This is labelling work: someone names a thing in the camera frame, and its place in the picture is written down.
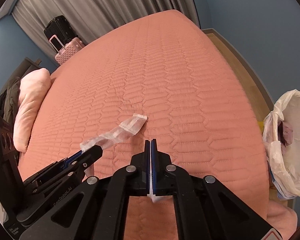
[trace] wooden floor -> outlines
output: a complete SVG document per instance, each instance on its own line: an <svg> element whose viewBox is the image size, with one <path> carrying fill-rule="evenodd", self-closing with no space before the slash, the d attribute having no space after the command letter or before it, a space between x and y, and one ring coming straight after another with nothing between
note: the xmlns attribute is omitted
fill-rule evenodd
<svg viewBox="0 0 300 240"><path fill-rule="evenodd" d="M251 76L245 67L240 63L237 57L230 51L226 44L224 44L215 34L208 33L207 36L221 52L223 57L226 59L235 75L237 76L239 82L241 83L246 95L251 103L252 109L256 115L259 122L262 122L264 118L270 113L270 109L263 98L260 90L258 89L256 83L253 81ZM270 183L269 188L269 199L274 200L284 206L288 205L288 201L281 201L277 197L277 189Z"/></svg>

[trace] trash bag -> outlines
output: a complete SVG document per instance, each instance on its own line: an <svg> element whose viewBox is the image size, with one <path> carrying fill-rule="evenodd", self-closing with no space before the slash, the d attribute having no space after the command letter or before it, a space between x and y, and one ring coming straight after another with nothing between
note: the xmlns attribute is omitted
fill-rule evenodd
<svg viewBox="0 0 300 240"><path fill-rule="evenodd" d="M293 141L285 148L284 155L278 139L281 121L288 122L293 128ZM278 197L300 196L300 91L288 91L274 104L273 111L264 119L263 142Z"/></svg>

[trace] pink blanket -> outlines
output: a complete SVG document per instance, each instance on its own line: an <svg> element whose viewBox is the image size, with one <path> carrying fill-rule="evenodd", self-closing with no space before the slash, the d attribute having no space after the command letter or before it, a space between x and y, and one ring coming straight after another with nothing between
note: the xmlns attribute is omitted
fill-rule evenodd
<svg viewBox="0 0 300 240"><path fill-rule="evenodd" d="M148 121L137 135L104 151L96 176L128 165L146 139L156 138L173 163L198 177L216 176L284 239L295 230L295 213L269 202L266 153L245 92L210 39L178 11L111 31L51 79L20 160L23 179L138 113ZM178 239L172 201L132 197L125 239Z"/></svg>

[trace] suitcase handle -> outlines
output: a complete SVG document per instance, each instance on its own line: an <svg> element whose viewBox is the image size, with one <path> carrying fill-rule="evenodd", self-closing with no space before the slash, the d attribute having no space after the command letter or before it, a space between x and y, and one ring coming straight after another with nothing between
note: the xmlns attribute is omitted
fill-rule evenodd
<svg viewBox="0 0 300 240"><path fill-rule="evenodd" d="M52 35L52 37L49 39L49 42L51 43L51 45L53 46L53 48L61 55L60 51L53 45L53 43L51 42L51 40L53 38L56 38L56 40L60 43L60 45L66 50L66 47L63 45L63 43L59 40L59 38L56 35Z"/></svg>

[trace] yellow object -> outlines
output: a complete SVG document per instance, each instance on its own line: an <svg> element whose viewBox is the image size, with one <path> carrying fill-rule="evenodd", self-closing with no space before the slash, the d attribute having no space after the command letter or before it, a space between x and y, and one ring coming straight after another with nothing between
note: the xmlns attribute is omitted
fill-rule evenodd
<svg viewBox="0 0 300 240"><path fill-rule="evenodd" d="M263 133L263 129L265 127L264 124L263 124L263 122L258 122L258 125L259 125L261 133Z"/></svg>

